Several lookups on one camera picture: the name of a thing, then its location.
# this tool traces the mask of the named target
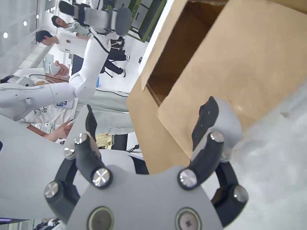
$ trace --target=person's hand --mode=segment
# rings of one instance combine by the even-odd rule
[[[60,75],[60,76],[68,75],[69,69],[64,64],[60,64],[59,61],[56,60],[55,65],[60,66],[60,70],[58,71],[57,75]]]
[[[68,125],[70,121],[61,124],[57,129],[52,132],[52,135],[55,136],[57,139],[63,138],[66,139],[73,124]]]

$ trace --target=cardboard box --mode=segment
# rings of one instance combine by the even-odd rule
[[[127,101],[150,173],[189,164],[210,96],[227,101],[245,130],[303,83],[305,1],[174,1]]]

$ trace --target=black cable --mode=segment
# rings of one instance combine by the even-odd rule
[[[54,78],[54,77],[51,77],[51,76],[48,76],[48,75],[38,75],[38,76],[45,76],[45,77],[49,77],[49,78],[52,78],[52,79],[55,79],[55,80],[66,81],[66,80],[62,80],[62,79],[59,79],[59,78]]]
[[[120,94],[117,94],[117,93],[115,93],[115,92],[113,92],[113,91],[101,91],[101,92],[109,92],[109,93],[113,93],[113,94],[115,94],[115,95],[118,95],[118,96],[120,96],[120,97],[128,97],[128,96],[123,96],[123,95],[120,95]]]
[[[51,77],[51,76],[48,76],[48,75],[38,75],[38,76],[46,76],[46,77],[49,77],[49,78],[52,78],[52,79],[55,79],[55,80],[66,81],[66,80],[54,78],[54,77]],[[101,92],[113,93],[113,94],[118,95],[118,96],[120,96],[120,97],[128,97],[128,96],[123,96],[123,95],[117,94],[117,93],[115,93],[115,92],[113,92],[113,91],[102,91],[102,90],[98,90],[98,89],[96,89],[96,90],[97,90],[97,91],[101,91]]]
[[[106,52],[106,53],[110,53],[107,49],[105,49],[105,47],[101,44],[101,42],[99,41],[99,39],[93,34],[94,39],[96,39],[99,43],[99,45],[102,47],[102,49]]]

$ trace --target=white t-shirt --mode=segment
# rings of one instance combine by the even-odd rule
[[[80,39],[74,34],[65,32],[57,34],[56,37],[59,40],[57,47],[60,51],[75,54],[81,58],[84,58],[86,45],[88,43],[87,40]]]
[[[45,81],[46,83],[48,83],[48,81],[46,81],[46,79],[48,78],[45,77],[44,68],[20,69],[14,75],[20,77],[29,77],[34,83],[37,83],[38,81]],[[24,125],[27,127],[29,126],[29,124],[36,123],[52,123],[56,125],[61,125],[75,118],[77,103],[78,98],[75,98],[74,101],[71,103],[71,109],[56,106],[63,104],[52,104],[48,106],[43,106],[30,112],[25,118],[19,120],[18,122],[24,123]]]

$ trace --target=cartoon print t-shirt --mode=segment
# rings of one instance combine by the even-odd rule
[[[45,70],[43,68],[30,68],[18,70],[15,75],[20,77],[29,77],[30,75],[44,75]],[[31,80],[34,83],[38,81],[45,80],[45,76],[31,76]],[[78,99],[75,98],[71,105],[71,108],[65,108],[64,104],[53,104],[48,106],[43,106],[37,108],[30,112],[25,118],[19,120],[19,123],[52,123],[56,125],[61,125],[66,121],[75,118],[75,112],[77,108]]]

